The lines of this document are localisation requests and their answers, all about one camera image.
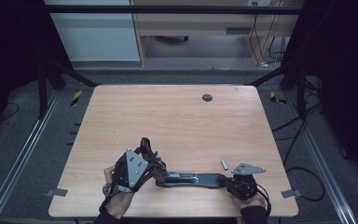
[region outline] small metal piece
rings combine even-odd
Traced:
[[[281,192],[283,198],[290,198],[290,197],[300,197],[302,193],[299,189],[289,189]]]
[[[228,170],[228,166],[225,160],[222,160],[223,169]]]
[[[146,170],[147,161],[145,161],[142,157],[140,157],[138,154],[136,154],[130,149],[127,149],[126,154],[127,154],[126,156],[127,156],[129,182],[131,183],[130,186],[133,187],[136,185],[139,178],[141,177],[138,174],[143,174],[144,171]]]
[[[67,192],[68,192],[67,189],[48,189],[45,195],[48,197],[53,197],[53,196],[65,197]]]
[[[231,171],[231,173],[234,175],[252,175],[264,172],[266,172],[265,168],[260,168],[243,162]]]

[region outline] black backdrop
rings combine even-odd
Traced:
[[[73,69],[49,14],[21,11],[19,6],[25,3],[45,4],[43,0],[0,0],[0,115],[13,89],[37,80],[42,60]]]
[[[333,2],[308,0],[305,7],[328,10]],[[284,63],[293,60],[291,55],[322,18],[320,15],[299,17]],[[326,115],[342,147],[350,158],[358,160],[358,1],[337,1],[304,50],[300,60],[305,73],[322,80],[321,95]]]

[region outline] sleeve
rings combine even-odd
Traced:
[[[121,223],[121,219],[117,219],[112,217],[107,211],[106,208],[102,210],[100,215],[97,216],[93,224],[119,224]]]
[[[266,209],[262,206],[249,206],[241,209],[245,224],[268,224]]]

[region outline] gray metal bracket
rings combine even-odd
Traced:
[[[265,168],[260,168],[243,162],[231,171],[234,175],[252,175],[264,172],[266,172]]]
[[[148,162],[145,161],[138,154],[133,152],[130,148],[127,148],[127,167],[129,173],[129,184],[130,187],[134,187],[141,178],[142,174],[146,170]]]

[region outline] metal part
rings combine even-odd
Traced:
[[[283,198],[300,197],[302,195],[299,189],[289,189],[281,192]]]
[[[296,112],[296,106],[294,103],[295,99],[291,94],[288,94],[286,92],[284,94],[285,98],[287,99],[287,102],[292,107],[294,114],[297,116],[298,114]],[[332,174],[330,168],[324,160],[324,157],[315,140],[313,139],[310,129],[308,129],[307,126],[305,127],[303,134],[305,137],[305,142],[309,146],[308,149],[310,151],[310,156],[312,157],[312,160],[319,172],[319,175],[321,176],[321,179],[326,186],[327,193],[329,194],[330,199],[336,208],[337,214],[341,219],[341,222],[344,224],[357,223],[357,220],[350,206],[348,205],[348,202],[345,199],[345,196],[342,193],[338,182],[334,178],[334,175]]]
[[[223,169],[228,170],[228,166],[225,160],[222,160]]]
[[[168,172],[165,181],[171,183],[199,183],[199,177],[196,174],[181,174],[176,172]]]
[[[208,189],[223,188],[218,180],[220,174],[182,174],[168,172],[164,175],[164,182],[156,180],[156,186],[163,188],[172,187],[199,187]]]
[[[264,168],[249,165],[243,162],[231,171],[231,173],[234,175],[252,175],[264,172],[266,172],[266,169]]]
[[[158,14],[257,14],[302,15],[322,13],[303,7],[217,7],[217,6],[21,6],[25,10],[48,13],[158,13]]]
[[[148,163],[129,148],[126,155],[130,187],[133,187],[141,177],[139,174],[143,174],[146,170]]]
[[[34,146],[36,145],[40,135],[42,134],[46,124],[48,123],[48,119],[50,118],[51,113],[54,110],[55,105],[57,104],[57,99],[59,98],[60,93],[60,91],[52,92],[48,102],[48,110],[46,111],[45,115],[37,121],[30,136],[22,147],[19,157],[14,162],[13,166],[10,169],[10,172],[7,175],[7,178],[5,179],[4,183],[2,184],[2,187],[0,188],[0,214],[8,198],[10,197],[11,192],[16,186],[17,181],[19,180],[21,173],[25,165],[27,164],[28,159],[30,158],[34,150]]]
[[[53,197],[53,196],[65,197],[67,192],[68,192],[67,189],[48,189],[46,191],[46,196],[48,196],[48,197]]]

